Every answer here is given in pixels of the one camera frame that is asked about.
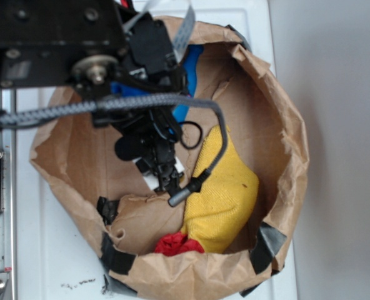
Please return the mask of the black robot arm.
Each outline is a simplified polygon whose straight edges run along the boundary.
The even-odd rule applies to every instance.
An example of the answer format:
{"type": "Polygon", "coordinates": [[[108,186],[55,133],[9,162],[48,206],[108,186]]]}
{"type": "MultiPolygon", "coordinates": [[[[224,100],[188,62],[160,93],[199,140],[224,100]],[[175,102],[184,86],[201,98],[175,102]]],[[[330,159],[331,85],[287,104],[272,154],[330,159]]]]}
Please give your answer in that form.
{"type": "Polygon", "coordinates": [[[182,172],[173,105],[143,96],[182,94],[186,72],[168,31],[115,1],[0,1],[0,90],[69,86],[92,106],[96,127],[121,133],[115,152],[175,194],[182,172]]]}

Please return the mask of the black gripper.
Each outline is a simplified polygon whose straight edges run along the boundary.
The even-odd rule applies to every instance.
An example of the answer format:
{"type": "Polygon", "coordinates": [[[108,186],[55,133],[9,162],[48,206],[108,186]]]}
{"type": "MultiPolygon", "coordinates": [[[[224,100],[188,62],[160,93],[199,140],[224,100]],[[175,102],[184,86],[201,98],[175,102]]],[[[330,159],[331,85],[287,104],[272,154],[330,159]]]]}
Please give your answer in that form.
{"type": "Polygon", "coordinates": [[[170,109],[132,112],[114,123],[120,137],[114,146],[122,161],[133,161],[152,191],[177,193],[185,168],[176,157],[181,127],[170,109]]]}

